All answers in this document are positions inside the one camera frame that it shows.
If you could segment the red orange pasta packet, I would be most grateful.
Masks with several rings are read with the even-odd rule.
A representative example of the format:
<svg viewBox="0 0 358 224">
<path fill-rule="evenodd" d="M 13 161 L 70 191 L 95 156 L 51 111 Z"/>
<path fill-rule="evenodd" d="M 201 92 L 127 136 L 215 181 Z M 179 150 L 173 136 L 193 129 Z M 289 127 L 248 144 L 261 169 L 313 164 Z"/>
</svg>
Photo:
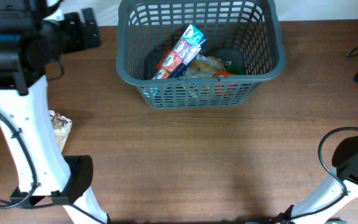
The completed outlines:
<svg viewBox="0 0 358 224">
<path fill-rule="evenodd" d="M 236 73 L 231 71 L 234 66 L 231 62 L 222 61 L 220 58 L 198 54 L 189 65 L 181 64 L 173 72 L 163 67 L 165 59 L 170 55 L 167 50 L 163 59 L 155 66 L 156 73 L 153 80 L 167 78 L 221 78 L 233 76 Z"/>
</svg>

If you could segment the beige snack bag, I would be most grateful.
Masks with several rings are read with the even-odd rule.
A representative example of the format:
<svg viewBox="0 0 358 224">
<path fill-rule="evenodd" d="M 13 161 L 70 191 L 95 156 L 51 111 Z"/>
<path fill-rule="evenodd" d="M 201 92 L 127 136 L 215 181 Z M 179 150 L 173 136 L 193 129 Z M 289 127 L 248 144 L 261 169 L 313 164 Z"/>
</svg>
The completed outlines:
<svg viewBox="0 0 358 224">
<path fill-rule="evenodd" d="M 219 78 L 231 75 L 226 68 L 232 64 L 220 58 L 199 54 L 182 75 L 183 78 Z"/>
<path fill-rule="evenodd" d="M 53 110 L 49 111 L 49 116 L 53 126 L 55 139 L 57 140 L 60 151 L 63 152 L 73 121 Z"/>
</svg>

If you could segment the Kleenex tissue multipack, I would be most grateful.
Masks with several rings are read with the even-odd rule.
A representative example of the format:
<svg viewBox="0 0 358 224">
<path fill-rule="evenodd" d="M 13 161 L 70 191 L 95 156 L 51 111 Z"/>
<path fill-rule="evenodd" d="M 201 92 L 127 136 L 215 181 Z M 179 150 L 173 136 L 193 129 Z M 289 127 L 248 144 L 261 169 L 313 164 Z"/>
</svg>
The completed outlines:
<svg viewBox="0 0 358 224">
<path fill-rule="evenodd" d="M 164 56 L 153 80 L 179 78 L 208 42 L 208 38 L 193 24 L 190 24 L 180 39 Z"/>
</svg>

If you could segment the green lid jar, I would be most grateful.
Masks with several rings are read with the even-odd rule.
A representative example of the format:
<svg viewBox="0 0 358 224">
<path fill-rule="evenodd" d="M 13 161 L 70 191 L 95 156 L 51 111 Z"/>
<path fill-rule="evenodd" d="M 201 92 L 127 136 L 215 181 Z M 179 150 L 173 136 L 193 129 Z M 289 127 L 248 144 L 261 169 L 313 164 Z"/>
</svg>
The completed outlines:
<svg viewBox="0 0 358 224">
<path fill-rule="evenodd" d="M 226 71 L 235 74 L 235 75 L 245 75 L 246 71 L 240 66 L 236 64 L 231 64 L 226 68 Z"/>
</svg>

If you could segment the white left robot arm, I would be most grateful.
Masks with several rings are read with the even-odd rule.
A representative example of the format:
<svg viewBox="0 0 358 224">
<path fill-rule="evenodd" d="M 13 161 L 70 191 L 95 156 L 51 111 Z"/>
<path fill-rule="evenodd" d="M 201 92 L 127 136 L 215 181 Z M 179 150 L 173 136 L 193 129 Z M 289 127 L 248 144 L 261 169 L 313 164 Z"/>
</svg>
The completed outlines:
<svg viewBox="0 0 358 224">
<path fill-rule="evenodd" d="M 46 65 L 101 45 L 92 8 L 62 14 L 60 5 L 0 0 L 0 128 L 19 178 L 0 209 L 40 209 L 48 197 L 75 223 L 109 223 L 91 188 L 92 158 L 64 156 L 50 120 Z"/>
</svg>

